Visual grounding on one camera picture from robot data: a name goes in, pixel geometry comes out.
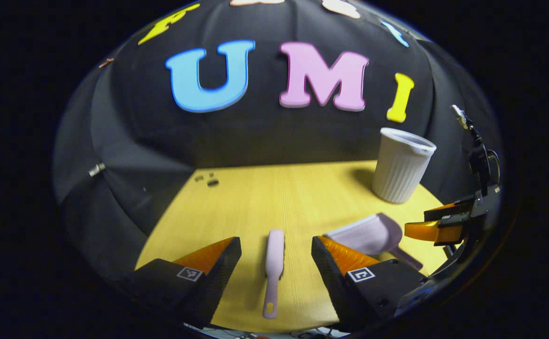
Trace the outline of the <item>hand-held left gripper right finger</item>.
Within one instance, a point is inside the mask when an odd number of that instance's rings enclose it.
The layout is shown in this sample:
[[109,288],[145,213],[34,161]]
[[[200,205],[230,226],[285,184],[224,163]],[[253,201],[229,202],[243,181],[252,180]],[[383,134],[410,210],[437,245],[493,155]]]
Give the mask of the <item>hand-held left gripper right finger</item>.
[[380,261],[324,236],[311,239],[313,258],[341,331],[392,320],[403,299],[428,278],[398,259]]

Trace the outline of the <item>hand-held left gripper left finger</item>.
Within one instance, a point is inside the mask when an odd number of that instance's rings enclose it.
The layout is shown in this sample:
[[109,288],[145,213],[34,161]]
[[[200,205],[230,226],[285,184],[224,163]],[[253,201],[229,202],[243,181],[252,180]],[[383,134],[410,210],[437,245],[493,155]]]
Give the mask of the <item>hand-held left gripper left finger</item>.
[[154,259],[133,272],[133,297],[159,315],[208,326],[242,255],[229,237],[179,259]]

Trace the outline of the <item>pink dustpan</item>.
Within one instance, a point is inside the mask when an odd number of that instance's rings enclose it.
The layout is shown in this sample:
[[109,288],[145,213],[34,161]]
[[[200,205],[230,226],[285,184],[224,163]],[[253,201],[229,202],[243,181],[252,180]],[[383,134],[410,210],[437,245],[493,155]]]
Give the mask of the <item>pink dustpan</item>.
[[369,256],[389,253],[419,271],[423,264],[399,247],[403,235],[396,221],[379,213],[325,233],[324,237]]

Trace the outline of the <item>small pink broom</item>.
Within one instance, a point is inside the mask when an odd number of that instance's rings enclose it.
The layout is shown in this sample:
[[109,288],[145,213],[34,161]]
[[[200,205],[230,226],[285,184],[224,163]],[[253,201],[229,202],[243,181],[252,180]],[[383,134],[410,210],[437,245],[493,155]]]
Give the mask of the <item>small pink broom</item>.
[[277,317],[279,281],[284,270],[285,235],[281,229],[272,229],[266,246],[266,291],[262,307],[262,317]]

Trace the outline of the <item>white ribbed garbage bin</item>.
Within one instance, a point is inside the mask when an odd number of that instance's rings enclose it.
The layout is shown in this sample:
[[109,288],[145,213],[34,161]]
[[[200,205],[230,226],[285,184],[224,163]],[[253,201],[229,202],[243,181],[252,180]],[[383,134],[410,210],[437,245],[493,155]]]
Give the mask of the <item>white ribbed garbage bin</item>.
[[401,129],[382,128],[380,137],[373,193],[386,202],[403,204],[416,191],[437,146]]

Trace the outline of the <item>yellow wooden desktop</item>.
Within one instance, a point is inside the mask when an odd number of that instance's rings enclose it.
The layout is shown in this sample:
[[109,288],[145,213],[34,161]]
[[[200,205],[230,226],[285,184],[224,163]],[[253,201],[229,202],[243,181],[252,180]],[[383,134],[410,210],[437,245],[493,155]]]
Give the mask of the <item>yellow wooden desktop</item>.
[[[247,332],[293,332],[336,323],[338,317],[311,257],[313,236],[383,213],[400,226],[423,221],[442,206],[418,186],[407,202],[392,204],[372,189],[375,161],[197,169],[152,230],[136,268],[176,260],[237,236],[242,255],[212,325]],[[265,251],[270,230],[285,234],[278,315],[262,317]]]

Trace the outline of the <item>black backdrop cloth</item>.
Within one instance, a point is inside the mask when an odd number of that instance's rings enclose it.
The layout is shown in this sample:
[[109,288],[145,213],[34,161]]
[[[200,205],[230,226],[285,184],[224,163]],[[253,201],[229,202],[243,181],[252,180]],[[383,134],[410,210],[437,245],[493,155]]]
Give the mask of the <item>black backdrop cloth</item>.
[[453,202],[479,185],[451,105],[505,164],[498,117],[451,54],[382,9],[340,1],[354,12],[197,0],[91,69],[59,123],[52,174],[66,234],[98,275],[132,270],[200,168],[374,160],[380,129],[403,129],[436,144],[421,184]]

